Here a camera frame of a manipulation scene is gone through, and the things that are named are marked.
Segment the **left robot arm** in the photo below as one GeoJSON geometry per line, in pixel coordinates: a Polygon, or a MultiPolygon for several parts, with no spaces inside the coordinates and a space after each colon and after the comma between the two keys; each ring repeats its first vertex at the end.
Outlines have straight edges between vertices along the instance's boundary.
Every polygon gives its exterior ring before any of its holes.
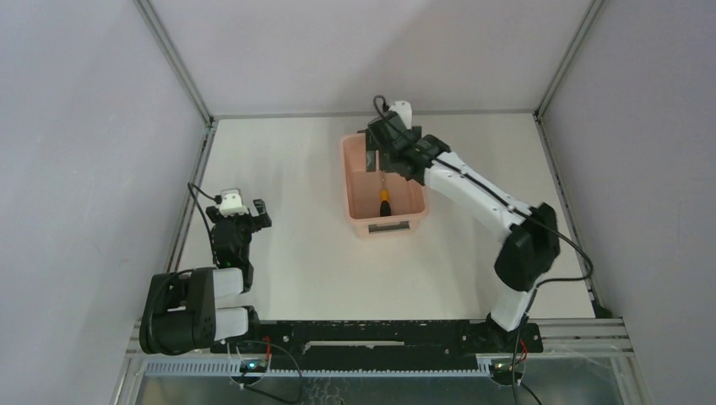
{"type": "Polygon", "coordinates": [[[150,281],[139,329],[146,354],[177,356],[231,338],[245,352],[258,349],[263,328],[249,320],[248,309],[227,310],[216,300],[248,292],[253,284],[252,236],[272,226],[265,201],[255,199],[255,215],[245,206],[205,209],[209,224],[212,267],[154,275],[150,281]]]}

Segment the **yellow black screwdriver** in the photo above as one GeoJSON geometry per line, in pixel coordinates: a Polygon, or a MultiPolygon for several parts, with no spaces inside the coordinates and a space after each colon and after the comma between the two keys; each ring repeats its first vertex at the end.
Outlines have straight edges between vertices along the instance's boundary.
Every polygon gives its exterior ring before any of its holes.
{"type": "Polygon", "coordinates": [[[380,208],[379,214],[381,217],[389,217],[392,215],[392,209],[390,205],[390,196],[386,182],[386,172],[381,172],[381,191],[380,191],[380,208]]]}

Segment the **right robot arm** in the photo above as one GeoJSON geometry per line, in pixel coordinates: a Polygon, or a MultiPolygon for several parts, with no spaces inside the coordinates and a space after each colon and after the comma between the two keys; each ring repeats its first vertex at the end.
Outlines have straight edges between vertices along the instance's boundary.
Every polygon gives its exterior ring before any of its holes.
{"type": "Polygon", "coordinates": [[[415,181],[456,203],[482,223],[500,245],[494,271],[497,300],[484,321],[491,346],[511,350],[522,337],[538,283],[561,253],[556,211],[543,202],[534,207],[509,196],[470,168],[439,138],[407,127],[395,111],[370,121],[366,149],[378,166],[415,181]]]}

